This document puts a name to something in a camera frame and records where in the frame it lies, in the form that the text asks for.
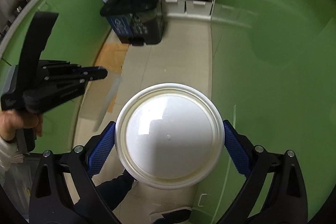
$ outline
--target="cabinet handle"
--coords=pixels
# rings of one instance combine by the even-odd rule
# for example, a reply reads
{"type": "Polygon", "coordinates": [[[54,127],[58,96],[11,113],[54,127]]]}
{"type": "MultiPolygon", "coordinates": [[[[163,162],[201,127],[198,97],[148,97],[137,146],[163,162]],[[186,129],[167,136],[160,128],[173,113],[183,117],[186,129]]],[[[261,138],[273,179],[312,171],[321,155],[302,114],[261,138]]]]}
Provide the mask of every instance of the cabinet handle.
{"type": "Polygon", "coordinates": [[[201,199],[202,199],[202,197],[203,197],[204,195],[207,195],[207,194],[201,194],[201,195],[199,196],[198,203],[197,203],[197,206],[198,206],[198,207],[204,207],[204,205],[200,205],[200,203],[201,203],[201,199]]]}
{"type": "Polygon", "coordinates": [[[205,5],[206,5],[206,2],[205,2],[205,1],[197,1],[197,0],[194,0],[194,1],[193,1],[193,4],[194,4],[194,5],[199,5],[199,6],[205,6],[205,5]]]}
{"type": "Polygon", "coordinates": [[[222,5],[222,8],[226,9],[226,10],[234,10],[235,9],[234,7],[228,6],[228,5],[222,5]]]}
{"type": "Polygon", "coordinates": [[[48,11],[49,8],[50,8],[50,5],[48,4],[46,0],[42,1],[41,4],[37,7],[37,9],[40,12],[48,11]]]}
{"type": "Polygon", "coordinates": [[[177,0],[166,0],[168,3],[177,3],[177,0]]]}

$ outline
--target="white sleeve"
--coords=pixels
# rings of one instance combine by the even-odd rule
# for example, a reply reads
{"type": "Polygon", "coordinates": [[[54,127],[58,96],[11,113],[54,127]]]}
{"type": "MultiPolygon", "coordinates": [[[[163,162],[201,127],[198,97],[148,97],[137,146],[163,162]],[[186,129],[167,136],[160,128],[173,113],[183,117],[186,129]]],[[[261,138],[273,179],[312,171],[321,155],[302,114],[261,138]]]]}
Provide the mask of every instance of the white sleeve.
{"type": "Polygon", "coordinates": [[[7,143],[0,137],[0,184],[5,182],[5,172],[11,166],[11,161],[17,150],[16,143],[7,143]]]}

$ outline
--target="bin lid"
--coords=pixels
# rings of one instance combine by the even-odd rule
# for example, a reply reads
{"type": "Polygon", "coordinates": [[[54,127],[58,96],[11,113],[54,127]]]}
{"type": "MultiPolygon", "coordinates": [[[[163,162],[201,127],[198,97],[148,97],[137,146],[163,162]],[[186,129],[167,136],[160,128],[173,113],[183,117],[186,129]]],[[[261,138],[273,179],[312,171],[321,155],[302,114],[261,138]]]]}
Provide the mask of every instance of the bin lid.
{"type": "Polygon", "coordinates": [[[212,102],[181,84],[151,86],[132,97],[115,126],[120,161],[138,181],[157,189],[198,183],[215,167],[224,126],[212,102]]]}
{"type": "Polygon", "coordinates": [[[109,0],[100,10],[103,17],[154,10],[159,0],[109,0]]]}

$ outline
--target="cooking pot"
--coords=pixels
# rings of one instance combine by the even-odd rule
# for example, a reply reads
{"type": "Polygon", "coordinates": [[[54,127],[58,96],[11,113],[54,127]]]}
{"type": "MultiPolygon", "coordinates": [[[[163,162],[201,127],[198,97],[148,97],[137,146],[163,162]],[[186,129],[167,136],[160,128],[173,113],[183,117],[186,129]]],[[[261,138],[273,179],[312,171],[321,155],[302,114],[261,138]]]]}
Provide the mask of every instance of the cooking pot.
{"type": "Polygon", "coordinates": [[[150,187],[174,190],[204,179],[224,146],[224,125],[213,103],[189,86],[165,83],[133,96],[115,125],[125,169],[150,187]]]}

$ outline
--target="blue gripper pad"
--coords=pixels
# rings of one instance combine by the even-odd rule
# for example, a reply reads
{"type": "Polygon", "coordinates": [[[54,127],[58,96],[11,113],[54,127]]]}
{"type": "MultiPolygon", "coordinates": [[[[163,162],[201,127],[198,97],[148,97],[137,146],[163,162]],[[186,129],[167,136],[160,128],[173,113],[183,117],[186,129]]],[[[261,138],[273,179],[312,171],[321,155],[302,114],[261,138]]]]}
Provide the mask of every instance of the blue gripper pad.
{"type": "Polygon", "coordinates": [[[110,128],[106,131],[105,135],[101,138],[95,149],[92,151],[90,156],[88,156],[87,161],[87,174],[89,178],[93,175],[100,173],[108,155],[110,154],[114,146],[114,131],[116,128],[116,123],[113,122],[110,128]]]}
{"type": "Polygon", "coordinates": [[[225,131],[225,147],[237,168],[237,171],[248,178],[251,174],[250,157],[227,123],[223,121],[223,124],[225,131]]]}

